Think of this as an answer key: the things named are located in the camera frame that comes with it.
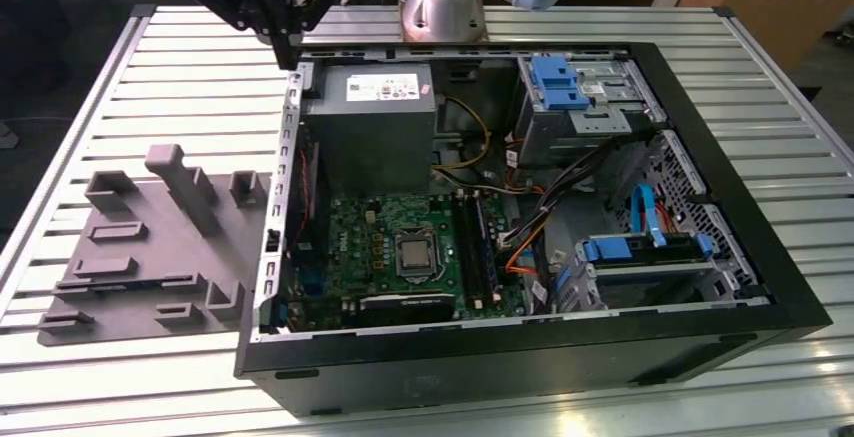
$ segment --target sticker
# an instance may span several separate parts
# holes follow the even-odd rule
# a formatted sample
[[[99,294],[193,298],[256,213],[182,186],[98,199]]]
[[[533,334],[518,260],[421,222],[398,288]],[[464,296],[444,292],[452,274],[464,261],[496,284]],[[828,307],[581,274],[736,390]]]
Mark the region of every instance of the sticker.
[[[605,94],[605,87],[600,84],[582,84],[582,91],[586,94]]]
[[[540,283],[540,280],[536,280],[534,285],[532,285],[532,293],[534,294],[534,297],[537,297],[537,299],[545,304],[546,297],[549,296],[549,291],[546,290],[546,287],[544,287],[544,284]]]
[[[516,150],[508,151],[508,166],[514,169],[520,166],[520,154]]]
[[[352,75],[348,78],[348,102],[420,98],[417,74]]]

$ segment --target wire bundle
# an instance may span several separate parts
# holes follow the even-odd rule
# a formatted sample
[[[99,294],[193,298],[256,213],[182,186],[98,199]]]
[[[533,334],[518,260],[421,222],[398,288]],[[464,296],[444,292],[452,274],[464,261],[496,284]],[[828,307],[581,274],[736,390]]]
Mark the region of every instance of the wire bundle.
[[[522,224],[516,227],[508,235],[505,235],[505,242],[516,239],[529,229],[533,229],[525,242],[513,254],[513,257],[508,261],[505,270],[508,272],[522,272],[526,274],[536,274],[537,271],[526,267],[518,267],[516,262],[522,255],[524,250],[532,245],[534,239],[542,233],[546,228],[546,221],[552,214],[553,209],[558,205],[561,197],[573,188],[576,184],[582,182],[590,177],[600,169],[605,159],[608,159],[612,151],[633,142],[648,140],[656,134],[656,130],[641,132],[632,135],[621,135],[612,137],[606,140],[600,147],[592,150],[581,159],[578,159],[564,171],[558,178],[553,181],[552,185],[545,189],[545,192],[537,202],[536,214],[524,220]]]
[[[466,162],[460,162],[457,164],[434,165],[433,167],[434,169],[453,170],[453,169],[462,169],[465,167],[469,167],[470,165],[477,164],[486,157],[486,154],[490,152],[492,134],[490,134],[490,129],[486,126],[486,121],[484,120],[484,117],[481,117],[481,114],[476,112],[476,110],[469,106],[469,104],[466,104],[457,97],[446,96],[445,99],[449,102],[454,102],[457,105],[461,106],[461,108],[476,119],[476,121],[478,122],[478,125],[481,126],[481,130],[484,131],[484,149],[481,150],[481,153],[474,159],[470,159]]]

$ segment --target black wire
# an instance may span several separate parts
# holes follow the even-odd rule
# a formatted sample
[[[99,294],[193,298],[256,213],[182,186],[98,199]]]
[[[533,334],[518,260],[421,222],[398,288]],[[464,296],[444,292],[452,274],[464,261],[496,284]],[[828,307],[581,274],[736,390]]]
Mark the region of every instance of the black wire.
[[[621,135],[612,137],[600,146],[588,152],[570,166],[564,169],[558,178],[553,181],[552,185],[546,188],[546,192],[537,203],[537,213],[524,220],[525,224],[512,229],[505,236],[505,241],[510,241],[517,238],[528,229],[534,228],[536,225],[542,223],[542,219],[549,218],[549,214],[554,209],[564,194],[573,188],[576,184],[582,182],[590,177],[600,169],[612,151],[620,148],[621,145],[648,140],[656,135],[658,131],[650,129],[632,135]]]

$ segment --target metal rail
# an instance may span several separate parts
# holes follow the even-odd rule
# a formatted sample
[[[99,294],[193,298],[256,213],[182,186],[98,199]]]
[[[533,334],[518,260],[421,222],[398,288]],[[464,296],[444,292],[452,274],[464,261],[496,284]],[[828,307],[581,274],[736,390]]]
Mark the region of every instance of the metal rail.
[[[126,28],[0,257],[0,433],[827,437],[854,423],[851,153],[741,24],[664,8],[492,8],[488,22],[505,42],[661,46],[836,324],[680,385],[305,421],[233,378],[235,333],[42,347],[34,326],[86,222],[93,171],[142,177],[154,143],[179,143],[210,173],[276,161],[288,76],[273,53],[203,9],[165,7]],[[309,39],[397,42],[396,10],[337,9]]]

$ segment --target floor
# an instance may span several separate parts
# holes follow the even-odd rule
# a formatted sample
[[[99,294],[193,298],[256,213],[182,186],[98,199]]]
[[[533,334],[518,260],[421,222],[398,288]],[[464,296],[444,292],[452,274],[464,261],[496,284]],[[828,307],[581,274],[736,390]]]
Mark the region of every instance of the floor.
[[[74,28],[62,49],[73,69],[69,82],[53,92],[30,94],[0,85],[0,119],[21,137],[14,150],[0,150],[0,248],[39,185],[131,8],[137,3],[193,3],[190,0],[59,2]],[[839,48],[832,40],[821,41],[792,77],[801,86],[824,87],[816,107],[847,142],[854,143],[854,48]]]

